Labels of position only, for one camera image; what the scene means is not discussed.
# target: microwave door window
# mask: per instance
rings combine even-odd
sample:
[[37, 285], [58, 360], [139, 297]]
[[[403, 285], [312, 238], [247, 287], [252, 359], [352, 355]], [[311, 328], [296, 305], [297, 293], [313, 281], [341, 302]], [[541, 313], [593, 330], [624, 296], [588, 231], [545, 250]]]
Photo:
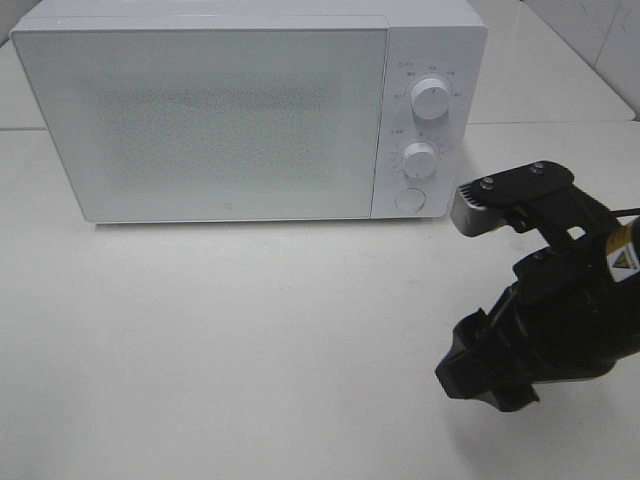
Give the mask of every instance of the microwave door window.
[[89, 220], [370, 215], [385, 30], [16, 42]]

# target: white countertop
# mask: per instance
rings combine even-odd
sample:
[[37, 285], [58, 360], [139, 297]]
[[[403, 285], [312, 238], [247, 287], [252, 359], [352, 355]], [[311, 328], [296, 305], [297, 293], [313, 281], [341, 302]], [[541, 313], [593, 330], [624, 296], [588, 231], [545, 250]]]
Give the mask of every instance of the white countertop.
[[[639, 138], [633, 122], [473, 125], [460, 180], [548, 158], [630, 207]], [[433, 374], [537, 234], [96, 228], [46, 132], [0, 146], [3, 479], [637, 478], [640, 357], [509, 415], [447, 399]]]

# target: control panel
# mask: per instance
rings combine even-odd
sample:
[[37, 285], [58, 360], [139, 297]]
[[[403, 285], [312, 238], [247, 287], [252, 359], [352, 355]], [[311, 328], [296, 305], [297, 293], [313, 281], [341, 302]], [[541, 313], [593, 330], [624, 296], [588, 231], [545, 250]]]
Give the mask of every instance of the control panel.
[[446, 214], [485, 38], [390, 30], [372, 218]]

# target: yellow warning sticker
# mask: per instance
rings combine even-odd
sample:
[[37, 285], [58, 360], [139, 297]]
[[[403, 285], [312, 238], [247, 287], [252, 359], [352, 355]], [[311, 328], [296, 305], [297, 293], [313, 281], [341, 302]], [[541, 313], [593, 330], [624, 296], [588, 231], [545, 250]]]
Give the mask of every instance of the yellow warning sticker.
[[626, 225], [607, 239], [607, 265], [615, 282], [621, 282], [640, 272], [638, 254], [633, 247], [631, 227]]

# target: white knob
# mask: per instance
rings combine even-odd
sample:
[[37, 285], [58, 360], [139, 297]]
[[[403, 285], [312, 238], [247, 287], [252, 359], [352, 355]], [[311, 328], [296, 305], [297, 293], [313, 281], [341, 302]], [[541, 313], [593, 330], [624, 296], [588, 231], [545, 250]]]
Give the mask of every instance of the white knob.
[[438, 153], [428, 143], [413, 143], [402, 155], [402, 171], [409, 178], [427, 178], [436, 171]]
[[439, 77], [427, 77], [411, 89], [411, 108], [424, 120], [438, 118], [449, 109], [451, 87]]

